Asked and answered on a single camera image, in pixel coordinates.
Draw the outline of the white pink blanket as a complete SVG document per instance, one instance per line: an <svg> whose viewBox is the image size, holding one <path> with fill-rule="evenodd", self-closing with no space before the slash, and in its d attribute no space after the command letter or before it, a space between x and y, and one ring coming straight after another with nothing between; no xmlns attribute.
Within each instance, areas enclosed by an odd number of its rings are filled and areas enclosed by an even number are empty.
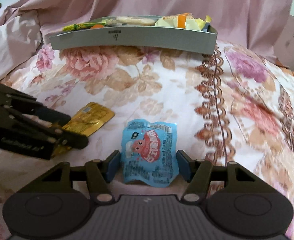
<svg viewBox="0 0 294 240"><path fill-rule="evenodd" d="M6 19L8 8L0 9L0 81L35 54L42 42L38 12L20 12Z"/></svg>

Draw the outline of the floral bed quilt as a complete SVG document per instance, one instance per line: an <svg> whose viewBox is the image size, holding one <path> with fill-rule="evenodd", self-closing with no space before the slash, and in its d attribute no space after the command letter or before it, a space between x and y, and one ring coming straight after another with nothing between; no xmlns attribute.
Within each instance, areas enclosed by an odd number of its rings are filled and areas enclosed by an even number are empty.
<svg viewBox="0 0 294 240"><path fill-rule="evenodd" d="M7 198L61 161L80 166L121 147L134 119L177 125L178 149L215 165L236 161L284 194L294 207L294 77L236 44L213 55L139 47L55 51L44 46L2 83L74 115L90 102L114 118L82 151L50 161L0 150L0 239ZM287 236L294 239L294 217Z"/></svg>

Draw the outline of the yellow wafer snack packet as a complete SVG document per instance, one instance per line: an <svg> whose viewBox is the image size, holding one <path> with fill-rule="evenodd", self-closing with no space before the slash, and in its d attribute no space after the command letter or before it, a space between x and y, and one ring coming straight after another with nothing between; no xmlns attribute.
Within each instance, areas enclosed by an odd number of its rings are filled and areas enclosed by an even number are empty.
<svg viewBox="0 0 294 240"><path fill-rule="evenodd" d="M197 18L191 13L182 13L177 15L164 16L157 20L156 27L173 27L181 29L199 30L196 22Z"/></svg>

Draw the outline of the blue yellow tray liner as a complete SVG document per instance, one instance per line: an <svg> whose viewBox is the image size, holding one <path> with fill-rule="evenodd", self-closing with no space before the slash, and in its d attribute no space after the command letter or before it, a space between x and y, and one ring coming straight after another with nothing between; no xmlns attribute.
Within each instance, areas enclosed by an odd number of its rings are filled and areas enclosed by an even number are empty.
<svg viewBox="0 0 294 240"><path fill-rule="evenodd" d="M206 16L205 20L202 20L201 18L196 19L199 29L203 32L208 31L211 21L212 18L209 15Z"/></svg>

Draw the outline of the pink satin curtain cloth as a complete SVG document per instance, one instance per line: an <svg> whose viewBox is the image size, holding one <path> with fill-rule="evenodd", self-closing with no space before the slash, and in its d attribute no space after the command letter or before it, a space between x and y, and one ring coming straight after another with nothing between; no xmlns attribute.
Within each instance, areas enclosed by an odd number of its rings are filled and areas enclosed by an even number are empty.
<svg viewBox="0 0 294 240"><path fill-rule="evenodd" d="M285 28L292 0L19 0L0 12L0 26L36 12L44 36L65 25L103 16L210 16L223 41L240 44L275 61L274 45Z"/></svg>

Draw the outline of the light blue candy packet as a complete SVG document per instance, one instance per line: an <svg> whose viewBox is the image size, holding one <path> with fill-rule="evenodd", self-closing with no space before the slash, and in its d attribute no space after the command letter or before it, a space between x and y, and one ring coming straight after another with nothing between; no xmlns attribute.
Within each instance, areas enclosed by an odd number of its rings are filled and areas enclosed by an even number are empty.
<svg viewBox="0 0 294 240"><path fill-rule="evenodd" d="M128 122L121 141L123 181L169 186L179 174L176 143L176 124L145 119Z"/></svg>

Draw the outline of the small orange fruit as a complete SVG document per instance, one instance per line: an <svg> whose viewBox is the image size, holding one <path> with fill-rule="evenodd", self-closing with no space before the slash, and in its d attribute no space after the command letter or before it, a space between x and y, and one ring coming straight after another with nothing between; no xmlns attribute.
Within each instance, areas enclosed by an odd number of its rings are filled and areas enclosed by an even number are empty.
<svg viewBox="0 0 294 240"><path fill-rule="evenodd" d="M104 25L103 24L95 24L91 27L91 29L99 29L99 28L103 28Z"/></svg>

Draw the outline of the yellow green snack packet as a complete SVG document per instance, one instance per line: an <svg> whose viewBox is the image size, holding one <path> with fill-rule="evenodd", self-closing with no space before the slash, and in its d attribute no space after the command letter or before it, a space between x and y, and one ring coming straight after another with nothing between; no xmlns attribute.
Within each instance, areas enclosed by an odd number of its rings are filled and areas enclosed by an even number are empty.
<svg viewBox="0 0 294 240"><path fill-rule="evenodd" d="M86 30L86 29L90 29L95 24L103 24L104 26L106 26L106 23L104 22L76 23L76 24L63 27L62 31L68 32L68 31Z"/></svg>

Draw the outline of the green white biscuit packet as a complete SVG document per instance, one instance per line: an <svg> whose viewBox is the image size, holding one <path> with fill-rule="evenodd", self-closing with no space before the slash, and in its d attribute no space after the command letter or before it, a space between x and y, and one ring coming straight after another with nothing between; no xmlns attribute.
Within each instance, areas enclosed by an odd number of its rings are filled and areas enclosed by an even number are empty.
<svg viewBox="0 0 294 240"><path fill-rule="evenodd" d="M112 25L142 25L142 26L153 26L156 21L146 17L132 17L132 16L116 16L106 20L107 26Z"/></svg>

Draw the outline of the gold foil snack packet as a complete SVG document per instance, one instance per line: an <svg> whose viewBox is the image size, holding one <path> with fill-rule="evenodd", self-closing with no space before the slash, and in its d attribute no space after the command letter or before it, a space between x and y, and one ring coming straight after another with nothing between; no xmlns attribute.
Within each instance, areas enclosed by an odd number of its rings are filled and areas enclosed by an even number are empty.
<svg viewBox="0 0 294 240"><path fill-rule="evenodd" d="M115 113L96 102L90 102L82 107L64 126L54 123L51 127L63 128L70 132L91 136L105 123L113 118Z"/></svg>

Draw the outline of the grey snack tray box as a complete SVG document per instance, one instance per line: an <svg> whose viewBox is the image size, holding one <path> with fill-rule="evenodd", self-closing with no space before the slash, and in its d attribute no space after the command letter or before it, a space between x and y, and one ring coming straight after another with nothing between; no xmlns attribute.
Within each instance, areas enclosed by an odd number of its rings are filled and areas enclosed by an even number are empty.
<svg viewBox="0 0 294 240"><path fill-rule="evenodd" d="M116 16L97 18L89 22L106 22ZM132 16L151 18L157 22L163 16ZM60 31L50 37L54 50L89 46L157 47L212 54L218 33L210 23L207 32L173 27L142 25L112 25L99 29Z"/></svg>

